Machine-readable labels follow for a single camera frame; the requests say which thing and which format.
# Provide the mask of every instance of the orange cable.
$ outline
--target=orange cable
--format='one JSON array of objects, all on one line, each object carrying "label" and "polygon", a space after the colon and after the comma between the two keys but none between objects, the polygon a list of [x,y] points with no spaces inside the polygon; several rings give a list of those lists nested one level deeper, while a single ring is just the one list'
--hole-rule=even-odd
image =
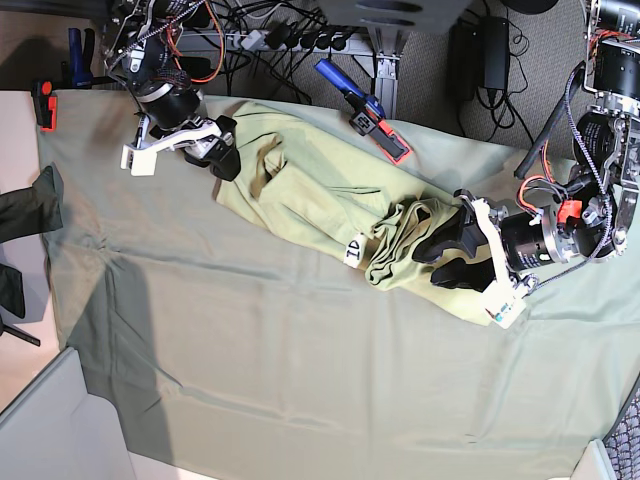
[{"label": "orange cable", "polygon": [[550,182],[555,183],[556,180],[553,177],[553,173],[551,171],[551,164],[549,163],[549,158],[547,157],[547,150],[549,150],[549,141],[547,140],[547,142],[544,144],[544,147],[542,149],[542,166],[544,167],[544,173],[547,177],[547,180],[549,180]]},{"label": "orange cable", "polygon": [[544,179],[545,179],[544,175],[533,175],[532,177],[529,177],[524,182],[522,182],[522,185],[520,185],[520,189],[518,190],[518,200],[520,201],[520,203],[524,207],[530,208],[534,212],[537,212],[538,208],[535,205],[532,205],[531,203],[525,201],[524,193],[529,183],[533,182],[534,180],[544,180]]},{"label": "orange cable", "polygon": [[194,78],[192,79],[193,83],[207,83],[213,80],[214,78],[216,78],[218,76],[218,73],[220,73],[220,70],[222,69],[222,62],[224,61],[224,55],[226,53],[225,52],[226,38],[224,37],[224,33],[222,32],[220,23],[218,23],[218,19],[215,13],[213,13],[213,10],[211,10],[211,6],[209,5],[209,0],[205,0],[204,4],[207,7],[207,10],[209,11],[209,16],[211,17],[211,20],[213,20],[213,25],[216,27],[216,30],[218,31],[218,35],[220,36],[220,58],[218,60],[218,66],[216,67],[216,69],[213,71],[211,75],[205,78]]},{"label": "orange cable", "polygon": [[173,54],[177,57],[182,57],[182,53],[178,50],[176,46],[176,42],[173,40],[173,36],[171,35],[171,29],[167,28],[167,43],[169,44],[169,49],[173,52]]}]

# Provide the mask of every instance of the power strip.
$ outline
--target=power strip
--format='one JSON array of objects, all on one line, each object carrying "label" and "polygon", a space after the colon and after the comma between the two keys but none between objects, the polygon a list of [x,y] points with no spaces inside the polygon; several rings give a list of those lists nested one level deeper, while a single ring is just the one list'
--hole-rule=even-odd
[{"label": "power strip", "polygon": [[[303,48],[298,44],[297,46],[289,49],[287,46],[282,45],[280,48],[274,50],[264,43],[264,38],[269,33],[269,30],[253,30],[249,35],[241,34],[240,32],[228,32],[226,34],[225,46],[227,50],[238,51],[247,50],[253,52],[307,52],[309,49]],[[211,50],[211,44],[209,41],[220,45],[220,35],[216,31],[202,31],[196,32],[184,32],[178,42],[178,48],[182,52],[204,52]],[[371,42],[369,36],[366,34],[354,33],[349,39],[347,39],[347,45],[343,50],[335,49],[320,49],[314,48],[316,53],[329,53],[331,51],[334,55],[362,55],[372,56],[373,50],[371,49]]]}]

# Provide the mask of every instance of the metal frame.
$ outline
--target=metal frame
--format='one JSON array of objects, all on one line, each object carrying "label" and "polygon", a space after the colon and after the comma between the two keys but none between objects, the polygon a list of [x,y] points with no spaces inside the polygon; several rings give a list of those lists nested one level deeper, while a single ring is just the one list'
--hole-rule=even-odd
[{"label": "metal frame", "polygon": [[[180,49],[184,52],[208,51],[211,46],[202,34],[185,32],[180,37]],[[209,40],[219,41],[216,32],[206,32],[204,36]],[[240,42],[245,37],[238,32],[229,32],[226,35],[226,47],[228,50],[239,50]],[[387,117],[396,118],[398,101],[398,67],[402,51],[409,38],[407,30],[397,28],[369,28],[369,34],[354,34],[347,40],[344,50],[331,50],[333,55],[351,55],[353,59],[364,69],[372,80],[372,91],[380,101]],[[285,51],[286,47],[273,50],[266,45],[257,48],[257,51]],[[302,47],[295,47],[293,52],[307,51]]]}]

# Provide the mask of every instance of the gray carpet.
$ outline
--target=gray carpet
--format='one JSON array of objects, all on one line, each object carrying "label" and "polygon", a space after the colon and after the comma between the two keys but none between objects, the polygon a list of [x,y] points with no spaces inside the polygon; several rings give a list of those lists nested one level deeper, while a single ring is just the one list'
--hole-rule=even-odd
[{"label": "gray carpet", "polygon": [[[537,16],[510,12],[511,21],[519,26],[530,39],[531,46],[521,57],[529,88],[511,99],[536,136],[547,116],[563,92],[567,77],[584,56],[582,14],[580,0],[560,0],[551,11]],[[505,7],[497,0],[489,0],[493,15],[504,16]],[[481,2],[472,9],[483,14]],[[512,36],[517,32],[512,28]],[[512,45],[513,51],[519,47]],[[460,135],[455,119],[455,107],[444,97],[446,82],[448,35],[413,33],[407,43],[400,65],[397,118]],[[296,84],[313,97],[313,104],[349,111],[341,95],[314,71],[314,63],[323,55],[312,55],[295,75]],[[366,89],[369,78],[351,58],[333,55],[332,58],[352,78]],[[248,69],[235,76],[232,94],[253,98],[271,96],[277,82],[263,72],[263,67],[253,75]],[[511,69],[511,89],[519,90],[524,80],[514,63]],[[223,79],[207,86],[207,93],[226,94]],[[295,96],[282,87],[273,99],[295,102]],[[574,103],[576,116],[585,111],[590,96],[580,93]],[[489,113],[474,102],[463,109],[463,124],[469,137],[486,140],[493,130]],[[529,140],[519,124],[510,130],[499,130],[494,143],[528,148]],[[571,137],[566,122],[557,129],[551,143],[552,155],[571,156]]]}]

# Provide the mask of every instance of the black cloth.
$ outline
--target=black cloth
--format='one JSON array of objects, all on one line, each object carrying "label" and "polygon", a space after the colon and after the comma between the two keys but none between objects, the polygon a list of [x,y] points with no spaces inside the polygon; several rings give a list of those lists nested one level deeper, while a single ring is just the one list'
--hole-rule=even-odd
[{"label": "black cloth", "polygon": [[[30,188],[0,195],[0,243],[62,228],[62,179],[55,167],[46,167]],[[22,274],[0,264],[0,305],[18,318],[25,317]]]},{"label": "black cloth", "polygon": [[454,290],[462,288],[484,292],[496,279],[493,260],[469,264],[463,258],[456,258],[431,275],[431,283],[436,287]]}]

